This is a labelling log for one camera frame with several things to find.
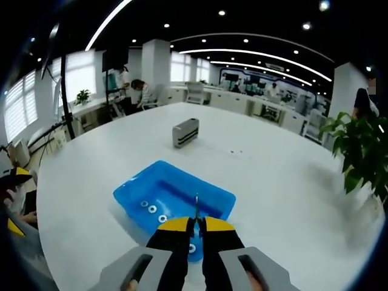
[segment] small metal box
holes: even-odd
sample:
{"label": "small metal box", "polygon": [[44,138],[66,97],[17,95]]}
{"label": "small metal box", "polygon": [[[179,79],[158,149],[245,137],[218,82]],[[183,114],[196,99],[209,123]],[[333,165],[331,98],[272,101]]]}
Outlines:
{"label": "small metal box", "polygon": [[174,147],[184,147],[193,141],[199,132],[199,120],[190,118],[172,128],[172,142]]}

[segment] window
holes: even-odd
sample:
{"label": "window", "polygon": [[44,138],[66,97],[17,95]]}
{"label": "window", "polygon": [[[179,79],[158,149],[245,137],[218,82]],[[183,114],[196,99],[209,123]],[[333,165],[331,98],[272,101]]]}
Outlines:
{"label": "window", "polygon": [[209,83],[210,63],[204,59],[198,59],[196,65],[196,81],[205,80]]}
{"label": "window", "polygon": [[[94,51],[78,52],[68,55],[66,58],[66,98],[67,102],[73,102],[81,90],[89,90],[96,93],[96,70],[94,65]],[[61,59],[55,59],[52,64],[52,75],[56,81],[52,82],[54,96],[55,85],[61,76]]]}
{"label": "window", "polygon": [[5,97],[4,122],[8,142],[38,119],[35,103],[35,71],[19,80]]}
{"label": "window", "polygon": [[172,82],[189,81],[190,63],[191,63],[191,57],[189,55],[181,55],[177,52],[172,52],[170,81]]}

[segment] ceiling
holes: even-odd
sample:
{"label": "ceiling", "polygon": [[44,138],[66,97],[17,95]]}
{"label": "ceiling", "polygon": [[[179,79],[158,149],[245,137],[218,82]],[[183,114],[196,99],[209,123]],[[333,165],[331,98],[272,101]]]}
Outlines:
{"label": "ceiling", "polygon": [[[65,41],[54,48],[53,58],[63,51],[71,53],[84,50],[97,28],[119,3],[119,0],[74,0],[59,13],[41,18],[33,32],[36,40],[24,52],[20,75],[39,65],[36,59],[45,55],[48,35],[58,19],[61,20],[62,39]],[[117,45],[141,46],[151,39],[160,38],[172,42],[172,50],[179,52],[227,48],[274,55],[305,65],[330,79],[333,79],[336,66],[352,61],[363,73],[373,77],[376,70],[366,72],[366,66],[377,63],[377,47],[373,47],[370,40],[375,35],[370,24],[363,22],[362,18],[368,13],[368,7],[355,8],[344,4],[344,1],[335,0],[331,1],[330,8],[325,12],[318,7],[317,0],[133,0],[112,19],[92,48],[105,50]],[[220,16],[220,10],[226,14]],[[305,22],[312,25],[308,31],[302,29]],[[333,82],[279,59],[232,52],[192,53],[192,56],[209,56],[210,61],[263,67],[269,62],[290,69],[290,75],[307,82],[315,79],[313,89],[317,92],[328,91],[328,95],[331,95],[329,92]]]}

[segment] blue tray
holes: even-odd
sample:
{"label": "blue tray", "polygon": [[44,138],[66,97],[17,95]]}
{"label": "blue tray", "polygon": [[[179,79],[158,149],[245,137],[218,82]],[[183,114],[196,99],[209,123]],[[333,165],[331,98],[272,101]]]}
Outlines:
{"label": "blue tray", "polygon": [[[152,235],[160,226],[159,216],[167,219],[183,216],[195,217],[195,196],[199,199],[201,217],[212,216],[226,220],[235,205],[236,197],[214,185],[202,181],[165,161],[157,161],[129,179],[114,192],[117,202],[137,225]],[[147,201],[148,206],[141,205]],[[149,213],[149,206],[157,211]],[[202,241],[196,224],[191,244],[195,252],[189,254],[189,262],[203,258]]]}

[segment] hand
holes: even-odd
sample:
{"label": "hand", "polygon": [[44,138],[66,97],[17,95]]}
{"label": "hand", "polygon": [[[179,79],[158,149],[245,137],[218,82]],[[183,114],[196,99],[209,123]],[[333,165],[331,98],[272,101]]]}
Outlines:
{"label": "hand", "polygon": [[255,277],[252,275],[251,272],[247,272],[248,279],[250,284],[252,285],[253,291],[263,291],[263,288],[261,287],[260,283],[255,279]]}
{"label": "hand", "polygon": [[21,219],[26,223],[38,222],[38,219],[36,217],[36,211],[32,211],[29,214],[22,216]]}
{"label": "hand", "polygon": [[138,288],[138,282],[136,280],[131,280],[125,291],[136,291]]}
{"label": "hand", "polygon": [[13,202],[13,197],[7,190],[0,190],[0,202],[3,203],[7,198]]}

